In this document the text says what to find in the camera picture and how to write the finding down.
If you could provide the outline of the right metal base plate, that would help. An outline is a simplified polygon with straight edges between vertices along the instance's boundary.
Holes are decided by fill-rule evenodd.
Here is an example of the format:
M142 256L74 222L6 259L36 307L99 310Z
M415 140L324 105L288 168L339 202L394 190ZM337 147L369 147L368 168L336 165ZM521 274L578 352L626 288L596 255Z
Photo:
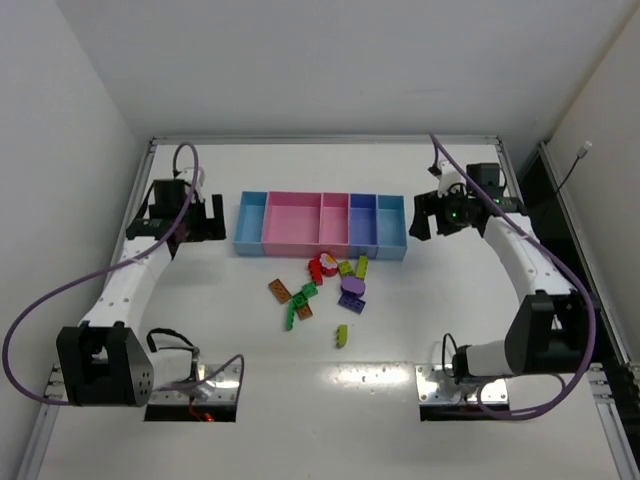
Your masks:
M486 406L509 408L506 381L488 383L482 391L475 383L457 383L451 365L441 363L418 364L415 380L421 407L478 406L478 399Z

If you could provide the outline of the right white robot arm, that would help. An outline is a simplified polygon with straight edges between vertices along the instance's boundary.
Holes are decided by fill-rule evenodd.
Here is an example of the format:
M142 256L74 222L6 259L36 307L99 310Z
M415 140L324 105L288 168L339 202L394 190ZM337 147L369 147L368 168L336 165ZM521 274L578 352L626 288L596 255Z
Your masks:
M466 169L468 181L445 163L429 171L438 188L415 196L410 236L430 239L431 219L442 236L475 229L498 256L520 303L503 339L456 347L452 378L459 384L480 383L577 371L587 351L586 302L534 246L530 218L518 198L506 195L500 166L473 164Z

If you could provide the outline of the dark purple lego plate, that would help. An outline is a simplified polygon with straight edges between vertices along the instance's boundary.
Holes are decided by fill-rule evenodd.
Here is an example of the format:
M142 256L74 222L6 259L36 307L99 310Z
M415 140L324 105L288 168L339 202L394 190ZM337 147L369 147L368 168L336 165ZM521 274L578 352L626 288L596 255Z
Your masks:
M343 293L338 301L338 304L352 312L361 314L364 310L366 302L356 296Z

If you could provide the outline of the left light blue bin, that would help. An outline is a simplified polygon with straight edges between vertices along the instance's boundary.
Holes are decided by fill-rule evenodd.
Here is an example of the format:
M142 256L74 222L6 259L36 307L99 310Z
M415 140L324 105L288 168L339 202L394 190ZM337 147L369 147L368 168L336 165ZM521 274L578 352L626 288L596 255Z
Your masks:
M242 192L233 241L238 256L264 256L262 234L267 199L267 192Z

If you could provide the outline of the red flower lego piece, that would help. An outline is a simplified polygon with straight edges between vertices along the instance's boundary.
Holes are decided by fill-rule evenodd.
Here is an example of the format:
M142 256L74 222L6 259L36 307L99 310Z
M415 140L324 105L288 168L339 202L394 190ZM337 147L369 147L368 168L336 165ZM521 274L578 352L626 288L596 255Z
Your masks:
M318 257L320 269L324 276L334 277L339 272L339 264L329 253L323 252Z

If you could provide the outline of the lime square lego brick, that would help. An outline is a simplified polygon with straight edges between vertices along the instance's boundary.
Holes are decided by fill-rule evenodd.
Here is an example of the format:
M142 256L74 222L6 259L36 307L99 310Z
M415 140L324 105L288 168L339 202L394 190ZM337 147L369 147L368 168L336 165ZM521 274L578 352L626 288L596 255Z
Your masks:
M349 261L342 261L338 264L338 269L342 277L353 277L355 272Z

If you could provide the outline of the lime long lego brick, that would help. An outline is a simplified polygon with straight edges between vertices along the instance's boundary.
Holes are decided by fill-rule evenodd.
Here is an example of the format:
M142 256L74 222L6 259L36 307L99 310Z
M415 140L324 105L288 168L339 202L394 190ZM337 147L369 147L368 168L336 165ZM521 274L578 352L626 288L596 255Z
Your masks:
M364 280L366 278L366 274L368 271L368 257L365 255L360 255L357 261L355 277Z

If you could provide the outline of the long green lego brick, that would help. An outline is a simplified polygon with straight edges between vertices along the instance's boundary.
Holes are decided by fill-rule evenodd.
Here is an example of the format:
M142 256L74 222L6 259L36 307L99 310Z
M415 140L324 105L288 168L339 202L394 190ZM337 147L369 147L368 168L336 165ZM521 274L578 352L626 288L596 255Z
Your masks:
M291 331L294 326L297 308L293 300L288 303L287 314L285 317L285 330Z

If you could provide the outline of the orange lego plate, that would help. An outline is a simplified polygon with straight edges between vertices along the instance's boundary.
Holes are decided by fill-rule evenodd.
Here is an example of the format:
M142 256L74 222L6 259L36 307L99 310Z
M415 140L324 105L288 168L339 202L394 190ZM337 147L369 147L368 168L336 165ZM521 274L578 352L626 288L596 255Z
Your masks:
M275 279L271 281L268 284L268 288L280 304L285 304L289 302L292 298L291 293L285 287L285 285L281 282L280 279Z
M296 312L299 320L306 320L313 316L312 309L308 304L298 307Z

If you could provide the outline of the lime curved lego brick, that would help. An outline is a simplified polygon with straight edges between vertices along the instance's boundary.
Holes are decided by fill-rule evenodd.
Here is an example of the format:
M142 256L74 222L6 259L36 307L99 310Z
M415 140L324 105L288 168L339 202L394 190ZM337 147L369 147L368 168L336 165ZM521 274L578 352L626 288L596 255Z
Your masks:
M338 349L343 348L348 341L348 326L347 325L339 325L336 329L336 347Z

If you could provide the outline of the right light blue bin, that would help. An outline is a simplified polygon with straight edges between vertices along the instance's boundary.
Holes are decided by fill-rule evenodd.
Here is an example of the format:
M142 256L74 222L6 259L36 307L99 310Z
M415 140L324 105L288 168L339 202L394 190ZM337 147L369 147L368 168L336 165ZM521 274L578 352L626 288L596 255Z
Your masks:
M407 251L404 197L377 196L379 260L402 261Z

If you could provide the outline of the light blue bin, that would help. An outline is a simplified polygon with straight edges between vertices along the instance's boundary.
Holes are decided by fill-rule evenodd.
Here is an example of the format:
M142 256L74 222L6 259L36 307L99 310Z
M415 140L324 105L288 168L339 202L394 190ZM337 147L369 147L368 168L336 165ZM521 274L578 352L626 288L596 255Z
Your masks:
M262 234L267 199L267 192L242 192L233 241L238 256L264 256Z
M402 261L407 251L404 197L377 196L379 260Z

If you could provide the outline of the small pink bin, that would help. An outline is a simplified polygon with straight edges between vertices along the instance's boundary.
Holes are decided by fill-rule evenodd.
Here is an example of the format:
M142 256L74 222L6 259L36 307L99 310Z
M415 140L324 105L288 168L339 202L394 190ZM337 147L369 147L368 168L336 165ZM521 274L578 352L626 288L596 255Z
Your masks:
M349 194L322 194L319 243L333 256L346 258L349 251Z

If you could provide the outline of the green square lego brick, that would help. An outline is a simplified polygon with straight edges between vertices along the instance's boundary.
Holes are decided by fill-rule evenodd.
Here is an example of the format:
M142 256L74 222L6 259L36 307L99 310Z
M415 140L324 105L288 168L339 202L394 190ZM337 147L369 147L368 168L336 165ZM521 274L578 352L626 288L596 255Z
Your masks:
M309 282L302 286L301 292L307 299L310 299L318 294L318 289L313 282Z

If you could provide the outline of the lilac oval lego piece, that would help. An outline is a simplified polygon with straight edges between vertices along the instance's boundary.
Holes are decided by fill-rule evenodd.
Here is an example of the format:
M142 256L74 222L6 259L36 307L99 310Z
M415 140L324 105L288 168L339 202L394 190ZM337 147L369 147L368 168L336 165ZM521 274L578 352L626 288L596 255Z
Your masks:
M341 290L346 295L360 298L366 291L365 282L355 276L345 276L341 279Z

